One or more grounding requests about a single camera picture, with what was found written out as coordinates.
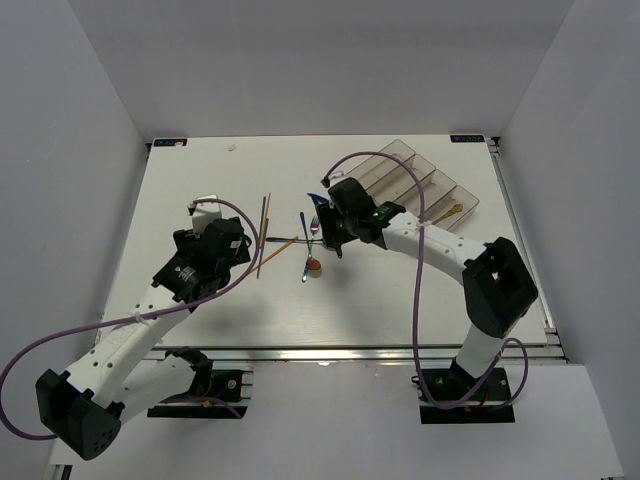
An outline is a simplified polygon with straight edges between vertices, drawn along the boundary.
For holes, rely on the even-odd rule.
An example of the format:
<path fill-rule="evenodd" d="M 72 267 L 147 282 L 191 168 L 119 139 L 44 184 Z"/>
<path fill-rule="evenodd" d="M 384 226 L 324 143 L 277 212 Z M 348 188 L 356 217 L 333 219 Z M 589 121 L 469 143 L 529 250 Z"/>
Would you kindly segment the ornate gold fork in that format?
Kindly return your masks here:
<path fill-rule="evenodd" d="M 439 216 L 436 220 L 433 221 L 433 224 L 438 224 L 445 219 L 450 218 L 453 215 L 461 213 L 464 210 L 464 205 L 462 203 L 454 204 L 449 210 L 447 210 L 444 214 Z"/>

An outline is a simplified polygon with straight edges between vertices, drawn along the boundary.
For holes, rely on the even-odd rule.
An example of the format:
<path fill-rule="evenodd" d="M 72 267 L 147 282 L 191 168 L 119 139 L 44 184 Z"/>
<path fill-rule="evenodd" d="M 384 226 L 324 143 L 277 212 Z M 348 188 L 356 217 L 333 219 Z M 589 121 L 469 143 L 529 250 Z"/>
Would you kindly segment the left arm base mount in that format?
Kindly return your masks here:
<path fill-rule="evenodd" d="M 195 372 L 183 393 L 147 410 L 148 418 L 241 420 L 252 396 L 254 372 L 232 365 L 218 368 L 202 351 L 192 347 L 167 350 L 165 359 L 186 360 Z"/>

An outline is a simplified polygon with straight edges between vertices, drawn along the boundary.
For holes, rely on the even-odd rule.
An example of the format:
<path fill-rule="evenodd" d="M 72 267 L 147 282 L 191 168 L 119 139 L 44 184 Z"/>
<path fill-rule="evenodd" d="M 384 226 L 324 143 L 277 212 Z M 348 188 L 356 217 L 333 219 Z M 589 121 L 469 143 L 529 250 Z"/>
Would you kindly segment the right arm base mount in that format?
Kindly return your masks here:
<path fill-rule="evenodd" d="M 454 404 L 468 392 L 467 385 L 450 368 L 422 369 L 425 383 L 437 403 Z M 411 377 L 418 391 L 420 422 L 423 425 L 513 424 L 514 408 L 508 401 L 512 391 L 504 368 L 491 371 L 480 388 L 454 408 L 440 408 L 429 401 L 417 375 Z"/>

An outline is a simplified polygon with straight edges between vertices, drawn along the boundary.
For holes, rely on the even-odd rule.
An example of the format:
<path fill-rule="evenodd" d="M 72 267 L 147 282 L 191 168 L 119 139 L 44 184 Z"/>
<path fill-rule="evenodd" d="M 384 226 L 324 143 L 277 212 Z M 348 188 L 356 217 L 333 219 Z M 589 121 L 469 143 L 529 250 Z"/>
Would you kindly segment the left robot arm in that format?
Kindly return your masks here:
<path fill-rule="evenodd" d="M 209 214 L 173 239 L 176 252 L 153 276 L 133 323 L 111 329 L 62 373 L 47 370 L 36 382 L 42 423 L 83 460 L 101 455 L 143 411 L 174 396 L 202 398 L 211 388 L 213 363 L 192 347 L 132 372 L 196 301 L 226 287 L 232 268 L 249 262 L 248 237 L 239 218 Z"/>

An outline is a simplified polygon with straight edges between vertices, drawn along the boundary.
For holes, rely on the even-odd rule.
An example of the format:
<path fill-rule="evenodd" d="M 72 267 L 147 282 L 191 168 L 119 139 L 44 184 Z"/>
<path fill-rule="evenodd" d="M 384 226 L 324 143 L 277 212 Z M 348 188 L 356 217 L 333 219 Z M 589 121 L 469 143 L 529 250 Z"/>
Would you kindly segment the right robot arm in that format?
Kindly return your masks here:
<path fill-rule="evenodd" d="M 322 184 L 328 198 L 316 205 L 325 244 L 336 253 L 358 240 L 416 259 L 455 280 L 463 289 L 470 327 L 441 386 L 417 381 L 424 396 L 440 408 L 477 397 L 488 385 L 518 321 L 538 298 L 538 289 L 515 244 L 504 237 L 480 242 L 421 221 L 405 207 L 376 203 L 352 177 Z"/>

